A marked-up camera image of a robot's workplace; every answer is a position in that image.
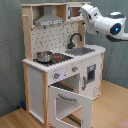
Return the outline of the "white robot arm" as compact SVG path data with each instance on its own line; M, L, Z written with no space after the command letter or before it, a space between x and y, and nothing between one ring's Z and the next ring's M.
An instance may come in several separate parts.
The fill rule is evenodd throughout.
M102 32L111 42L128 41L128 33L124 32L126 17L121 12L104 17L97 7L84 4L81 13L88 33L98 35Z

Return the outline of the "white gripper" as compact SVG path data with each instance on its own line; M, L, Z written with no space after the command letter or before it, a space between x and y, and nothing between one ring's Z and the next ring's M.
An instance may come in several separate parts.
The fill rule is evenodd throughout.
M94 27L95 20L101 15L97 7L89 4L84 4L81 7L81 13L85 22L86 30L90 34L96 34L97 30Z

